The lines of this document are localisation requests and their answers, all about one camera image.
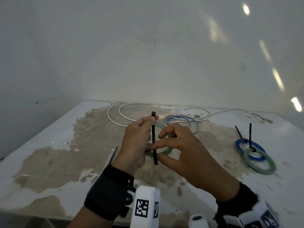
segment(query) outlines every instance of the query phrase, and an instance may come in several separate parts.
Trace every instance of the white table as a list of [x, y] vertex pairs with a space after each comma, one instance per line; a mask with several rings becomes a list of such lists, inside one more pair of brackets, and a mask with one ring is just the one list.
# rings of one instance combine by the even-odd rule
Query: white table
[[[124, 128], [108, 120], [109, 105], [110, 102], [104, 101], [82, 101], [1, 161], [0, 209], [72, 219], [82, 207], [86, 193], [101, 173], [110, 151], [121, 145]], [[85, 117], [86, 112], [94, 108], [94, 117], [92, 113]], [[150, 115], [151, 111], [157, 114], [181, 112], [191, 116], [205, 114], [197, 108], [184, 111], [186, 108], [138, 104], [125, 106], [122, 113], [133, 119]], [[121, 124], [130, 123], [117, 110], [118, 106], [110, 111], [111, 118]], [[226, 170], [269, 202], [285, 227], [302, 227], [304, 132], [276, 114], [259, 114], [273, 123], [260, 123], [234, 112], [225, 112], [213, 116], [211, 122], [202, 122], [198, 137]], [[83, 118], [82, 122], [76, 121], [79, 118]], [[234, 126], [248, 137], [250, 122], [253, 141], [276, 162], [278, 169], [273, 175], [249, 170], [233, 146], [238, 139]], [[178, 154], [173, 150], [171, 155], [176, 158]], [[194, 188], [166, 167], [154, 166], [149, 158], [135, 177], [135, 186], [152, 185], [161, 190], [160, 226], [171, 227], [178, 223], [186, 227], [190, 215], [205, 213], [210, 226], [216, 227], [212, 218], [217, 205], [210, 194]], [[129, 221], [130, 215], [125, 219], [118, 218], [116, 223]]]

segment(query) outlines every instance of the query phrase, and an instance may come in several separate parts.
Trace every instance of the hand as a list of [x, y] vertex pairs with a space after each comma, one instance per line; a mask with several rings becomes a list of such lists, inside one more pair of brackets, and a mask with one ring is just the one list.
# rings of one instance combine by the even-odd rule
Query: hand
[[151, 140], [151, 126], [158, 115], [141, 118], [127, 126], [119, 154], [113, 167], [134, 175], [135, 171], [142, 167], [146, 161], [145, 150], [148, 148], [148, 141]]
[[[171, 134], [171, 138], [165, 138], [167, 134]], [[149, 149], [166, 146], [179, 149], [179, 160], [160, 153], [158, 160], [183, 176], [191, 185], [211, 193], [219, 201], [228, 201], [237, 195], [239, 181], [214, 160], [188, 127], [174, 123], [164, 128], [158, 138], [161, 140]]]

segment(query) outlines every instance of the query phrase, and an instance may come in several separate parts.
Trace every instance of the table surface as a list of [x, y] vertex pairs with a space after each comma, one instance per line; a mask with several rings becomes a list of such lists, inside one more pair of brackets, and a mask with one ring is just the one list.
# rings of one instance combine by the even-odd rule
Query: table surface
[[[110, 151], [121, 145], [124, 127], [109, 121], [106, 112], [111, 102], [82, 101], [67, 114], [0, 162], [0, 210], [48, 218], [72, 219], [82, 207], [86, 193], [100, 175]], [[111, 109], [110, 117], [127, 125], [130, 121]], [[202, 109], [186, 111], [183, 106], [128, 105], [121, 112], [132, 119], [157, 114], [206, 115]], [[217, 109], [208, 109], [211, 113]], [[304, 132], [273, 113], [261, 113], [273, 123], [260, 123], [244, 117], [245, 112], [224, 112], [200, 122], [196, 136], [227, 171], [248, 185], [278, 213], [285, 227], [304, 224]], [[277, 171], [262, 175], [250, 170], [235, 150], [238, 134], [252, 139], [275, 160]], [[170, 154], [178, 158], [179, 151]], [[162, 164], [155, 166], [147, 158], [135, 174], [135, 187], [149, 185], [161, 190], [160, 226], [179, 224], [187, 227], [190, 215], [204, 213], [209, 225], [217, 210], [215, 199], [194, 188], [184, 178]], [[117, 218], [116, 224], [130, 222]]]

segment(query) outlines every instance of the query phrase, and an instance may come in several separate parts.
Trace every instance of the green striped wire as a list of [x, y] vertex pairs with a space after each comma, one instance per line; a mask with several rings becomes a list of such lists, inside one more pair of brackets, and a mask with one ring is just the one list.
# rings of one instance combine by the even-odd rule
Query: green striped wire
[[257, 167], [256, 165], [254, 165], [250, 161], [250, 159], [248, 157], [249, 153], [253, 152], [253, 151], [254, 151], [254, 149], [248, 148], [248, 149], [244, 150], [244, 154], [243, 154], [244, 155], [244, 159], [245, 159], [246, 163], [250, 166], [250, 168], [253, 169], [253, 170], [255, 170], [256, 172], [258, 172], [260, 174], [273, 174], [276, 171], [276, 169], [277, 169], [275, 161], [273, 161], [273, 159], [268, 154], [264, 153], [263, 151], [261, 151], [259, 149], [256, 149], [256, 152], [258, 154], [262, 155], [264, 158], [266, 158], [266, 160], [270, 164], [270, 168], [269, 169], [267, 169], [267, 170], [261, 169], [261, 168]]
[[[163, 128], [165, 128], [167, 126], [166, 124], [164, 124], [162, 122], [155, 122], [154, 125], [157, 126], [157, 127], [159, 127], [159, 128], [161, 128], [161, 129], [163, 129]], [[164, 154], [164, 155], [168, 155], [169, 153], [171, 153], [172, 150], [173, 150], [173, 148], [167, 147], [167, 149], [164, 150], [161, 153]], [[146, 150], [145, 151], [145, 155], [147, 157], [153, 158], [153, 152], [152, 151], [147, 151]]]

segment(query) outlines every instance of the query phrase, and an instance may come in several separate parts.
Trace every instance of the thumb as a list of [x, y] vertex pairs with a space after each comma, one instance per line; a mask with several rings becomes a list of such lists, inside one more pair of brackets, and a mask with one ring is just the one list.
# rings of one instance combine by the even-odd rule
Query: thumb
[[164, 154], [158, 153], [157, 154], [158, 160], [165, 165], [166, 167], [170, 168], [177, 174], [181, 175], [182, 173], [182, 163], [172, 157], [166, 156]]
[[155, 123], [155, 118], [153, 116], [150, 116], [140, 127], [142, 130], [150, 130], [151, 126], [153, 126]]

